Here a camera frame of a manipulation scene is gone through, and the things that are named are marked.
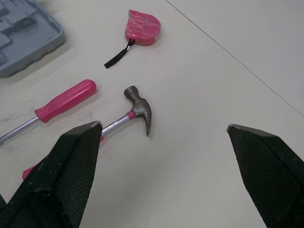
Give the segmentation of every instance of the pink handle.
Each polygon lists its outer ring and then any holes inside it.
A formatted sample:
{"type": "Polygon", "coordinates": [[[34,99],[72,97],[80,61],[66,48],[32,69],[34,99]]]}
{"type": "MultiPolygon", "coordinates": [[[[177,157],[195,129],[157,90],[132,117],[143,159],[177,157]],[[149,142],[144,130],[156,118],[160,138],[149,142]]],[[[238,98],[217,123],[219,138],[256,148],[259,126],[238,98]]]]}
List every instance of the pink handle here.
{"type": "Polygon", "coordinates": [[[86,79],[76,86],[55,97],[46,106],[36,109],[35,113],[42,122],[64,113],[96,92],[96,84],[86,79]]]}
{"type": "Polygon", "coordinates": [[[26,179],[26,177],[28,176],[29,172],[31,172],[34,167],[35,167],[35,165],[33,167],[30,167],[29,169],[23,171],[23,174],[22,174],[22,179],[23,180],[26,179]]]}

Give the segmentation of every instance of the gray tool case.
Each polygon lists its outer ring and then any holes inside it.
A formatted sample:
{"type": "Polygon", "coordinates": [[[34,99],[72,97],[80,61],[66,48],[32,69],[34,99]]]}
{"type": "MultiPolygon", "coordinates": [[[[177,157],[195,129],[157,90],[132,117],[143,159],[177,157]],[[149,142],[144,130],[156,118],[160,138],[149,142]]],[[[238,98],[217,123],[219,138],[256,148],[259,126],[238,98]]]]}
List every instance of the gray tool case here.
{"type": "Polygon", "coordinates": [[[61,25],[34,0],[0,0],[0,76],[10,76],[65,42],[61,25]]]}

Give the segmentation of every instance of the hammer head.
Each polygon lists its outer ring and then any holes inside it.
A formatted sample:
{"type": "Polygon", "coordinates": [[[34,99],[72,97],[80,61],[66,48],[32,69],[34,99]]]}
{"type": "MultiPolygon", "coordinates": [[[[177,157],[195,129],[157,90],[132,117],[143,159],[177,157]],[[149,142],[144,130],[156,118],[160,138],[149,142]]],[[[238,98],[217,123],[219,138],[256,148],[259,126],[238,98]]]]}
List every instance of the hammer head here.
{"type": "Polygon", "coordinates": [[[149,136],[151,128],[152,112],[147,100],[139,96],[138,89],[130,86],[124,93],[125,97],[132,101],[133,108],[131,111],[135,114],[135,118],[142,117],[146,122],[147,136],[149,136]]]}

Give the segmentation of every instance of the white table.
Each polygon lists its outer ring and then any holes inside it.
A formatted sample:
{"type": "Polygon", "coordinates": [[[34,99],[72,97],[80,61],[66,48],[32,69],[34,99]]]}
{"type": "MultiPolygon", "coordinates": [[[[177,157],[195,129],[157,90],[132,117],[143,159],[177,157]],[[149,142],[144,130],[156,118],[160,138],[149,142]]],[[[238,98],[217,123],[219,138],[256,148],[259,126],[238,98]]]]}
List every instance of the white table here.
{"type": "Polygon", "coordinates": [[[303,117],[164,0],[52,0],[44,6],[65,28],[67,43],[0,79],[1,133],[83,79],[94,80],[98,93],[0,147],[4,199],[61,134],[94,120],[107,125],[127,112],[131,103],[123,91],[136,85],[152,107],[151,136],[137,120],[102,142],[81,227],[265,227],[226,128],[236,123],[277,134],[303,159],[303,117]],[[128,9],[161,20],[161,39],[135,46],[105,69],[126,45],[128,9]]]}
{"type": "Polygon", "coordinates": [[[304,1],[168,1],[304,115],[304,1]]]}

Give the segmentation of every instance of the metal shaft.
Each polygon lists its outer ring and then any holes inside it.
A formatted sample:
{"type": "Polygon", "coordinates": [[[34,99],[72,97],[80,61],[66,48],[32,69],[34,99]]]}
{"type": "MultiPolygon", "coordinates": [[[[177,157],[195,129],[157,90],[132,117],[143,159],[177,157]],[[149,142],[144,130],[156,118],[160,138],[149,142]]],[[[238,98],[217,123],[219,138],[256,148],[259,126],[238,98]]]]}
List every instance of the metal shaft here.
{"type": "Polygon", "coordinates": [[[27,121],[23,125],[17,127],[16,129],[12,130],[11,132],[7,133],[6,135],[0,138],[0,145],[2,145],[8,139],[14,137],[15,135],[19,134],[20,132],[24,131],[25,129],[29,128],[34,122],[36,122],[39,118],[36,116],[35,118],[27,121]]]}
{"type": "Polygon", "coordinates": [[[105,137],[106,135],[108,135],[109,133],[111,133],[112,131],[114,131],[115,129],[121,127],[122,125],[124,125],[125,123],[127,123],[129,121],[130,121],[129,116],[128,115],[124,115],[123,117],[121,117],[120,119],[116,120],[112,124],[106,126],[103,129],[103,131],[101,132],[101,135],[103,137],[105,137]]]}

